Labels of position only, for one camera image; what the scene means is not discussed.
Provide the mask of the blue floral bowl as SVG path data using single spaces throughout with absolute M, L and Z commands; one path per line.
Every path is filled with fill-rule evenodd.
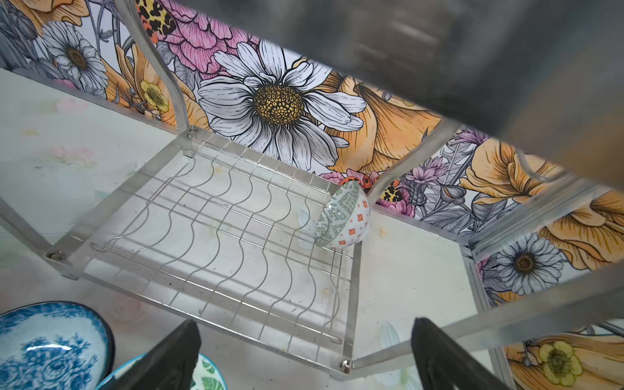
M 114 360 L 110 326 L 85 305 L 38 302 L 1 314 L 2 389 L 95 389 Z

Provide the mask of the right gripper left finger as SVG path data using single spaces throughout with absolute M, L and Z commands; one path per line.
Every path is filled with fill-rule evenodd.
M 200 346 L 198 325 L 187 319 L 102 389 L 190 389 Z

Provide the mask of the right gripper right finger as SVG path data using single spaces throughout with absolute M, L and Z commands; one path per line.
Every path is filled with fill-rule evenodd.
M 410 343 L 425 390 L 507 388 L 427 318 L 414 320 Z

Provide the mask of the grey-green geometric pattern bowl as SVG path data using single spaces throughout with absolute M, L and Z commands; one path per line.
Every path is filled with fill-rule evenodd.
M 371 228 L 372 204 L 357 180 L 345 182 L 315 224 L 315 245 L 344 250 L 361 242 Z

